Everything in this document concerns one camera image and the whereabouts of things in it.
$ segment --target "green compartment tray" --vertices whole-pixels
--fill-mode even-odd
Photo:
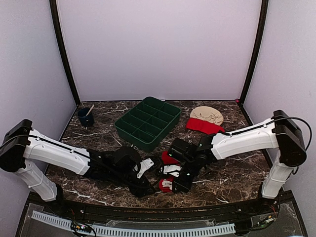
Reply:
[[[142,102],[115,122],[118,135],[145,152],[151,152],[173,129],[181,109],[154,97]]]

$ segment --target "gray wall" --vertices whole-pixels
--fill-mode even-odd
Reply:
[[[81,100],[235,100],[260,6],[260,0],[59,1]]]
[[[272,0],[261,51],[245,108],[254,122],[277,109],[306,119],[316,131],[316,2]],[[297,122],[308,142],[309,132]],[[310,236],[316,236],[316,143],[298,174],[286,183],[292,189]]]
[[[73,113],[54,34],[48,0],[0,2],[0,139],[22,119],[59,139]],[[0,235],[14,236],[29,190],[2,170],[0,187]]]

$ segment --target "red fabric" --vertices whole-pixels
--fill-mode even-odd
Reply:
[[[221,126],[197,118],[190,118],[187,122],[186,128],[194,131],[200,131],[206,133],[207,135],[216,134],[220,131],[225,132]]]
[[[172,175],[170,175],[168,178],[166,178],[166,179],[160,179],[160,181],[159,181],[159,189],[163,192],[163,193],[170,193],[170,192],[172,192],[172,182],[173,182],[173,176]],[[171,183],[171,189],[170,189],[170,187],[169,186],[164,186],[164,185],[162,185],[163,184],[163,182],[168,182],[168,183]]]
[[[162,152],[161,155],[161,159],[164,165],[170,165],[170,164],[179,164],[179,161],[177,161],[176,159],[168,156],[168,152]],[[165,179],[160,179],[159,181],[159,189],[163,192],[163,193],[170,193],[172,192],[172,187],[170,189],[170,185],[172,186],[172,182],[173,182],[174,176],[169,175],[168,178]]]
[[[168,156],[168,152],[162,152],[162,156],[161,156],[162,162],[163,164],[178,164],[179,161],[177,161],[176,159]]]

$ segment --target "brown marble surface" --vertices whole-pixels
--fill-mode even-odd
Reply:
[[[139,102],[84,102],[79,108],[95,105],[93,127],[80,125],[77,114],[72,118],[62,142],[79,148],[92,148],[99,151],[116,150],[120,146],[131,144],[120,139],[114,122]],[[247,126],[238,105],[234,101],[168,101],[182,109],[178,125],[151,153],[160,155],[166,151],[172,141],[179,137],[197,144],[203,135],[197,131],[185,129],[190,112],[197,106],[211,106],[224,116],[222,126],[232,131]],[[147,153],[139,150],[143,158]],[[78,176],[71,171],[50,165],[47,176],[64,190],[65,198],[91,204],[120,207],[169,208],[196,207],[214,204],[232,203],[257,197],[261,182],[269,172],[268,164],[260,151],[249,152],[218,161],[202,169],[194,181],[192,189],[186,194],[157,192],[151,196],[137,198],[127,187],[118,187],[109,182],[91,180]],[[149,175],[154,182],[155,176]]]

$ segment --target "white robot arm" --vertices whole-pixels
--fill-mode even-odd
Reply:
[[[0,167],[18,175],[44,201],[58,199],[62,196],[62,189],[51,182],[33,160],[44,161],[88,178],[121,181],[138,197],[154,192],[143,175],[154,163],[150,158],[141,160],[133,148],[121,147],[107,152],[76,148],[42,135],[31,125],[32,122],[25,119],[5,135],[0,147]]]
[[[274,164],[263,182],[261,195],[274,199],[293,169],[306,160],[301,129],[283,111],[256,125],[204,136],[198,145],[175,139],[168,154],[181,163],[172,184],[173,192],[188,192],[192,181],[206,164],[259,149],[278,148]]]

